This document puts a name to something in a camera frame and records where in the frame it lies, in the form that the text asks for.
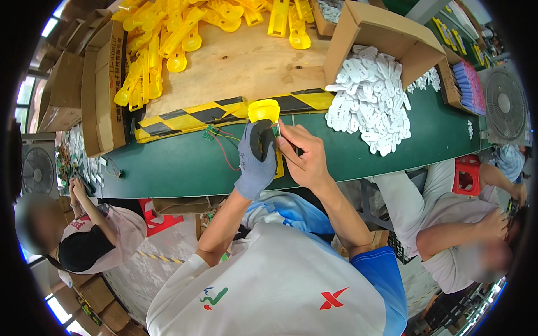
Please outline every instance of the worker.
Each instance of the worker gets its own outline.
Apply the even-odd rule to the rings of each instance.
[[[283,137],[275,139],[271,124],[247,123],[238,146],[241,176],[196,253],[153,299],[150,335],[401,335],[407,302],[394,251],[372,250],[368,228],[327,171],[323,141],[281,120]],[[319,237],[270,220],[254,224],[220,262],[251,202],[274,178],[275,141],[294,181],[320,199],[349,262]],[[304,153],[297,156],[292,145]]]
[[[15,229],[22,247],[78,274],[99,273],[131,259],[147,232],[138,200],[107,199],[95,206],[79,178],[70,179],[69,195],[75,214],[70,223],[49,195],[27,194],[18,200]]]
[[[429,166],[422,194],[404,171],[370,178],[377,184],[396,236],[410,258],[419,255],[444,293],[473,282],[489,283],[508,273],[526,222],[527,189],[495,166],[480,165],[478,198],[452,193],[455,160]],[[522,206],[507,218],[495,187]]]

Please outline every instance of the gray work glove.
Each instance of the gray work glove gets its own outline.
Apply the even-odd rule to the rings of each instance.
[[[247,122],[237,149],[241,176],[235,183],[239,194],[251,201],[273,181],[277,171],[275,139],[269,119]]]

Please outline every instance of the plywood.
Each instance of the plywood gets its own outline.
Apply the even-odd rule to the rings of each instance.
[[[289,33],[286,38],[268,36],[268,13],[264,19],[254,27],[243,21],[234,33],[200,22],[202,47],[186,53],[188,65],[180,73],[169,73],[163,64],[163,93],[150,100],[147,116],[237,96],[261,99],[324,88],[323,61],[330,41],[319,40],[308,25],[312,46],[294,49]]]

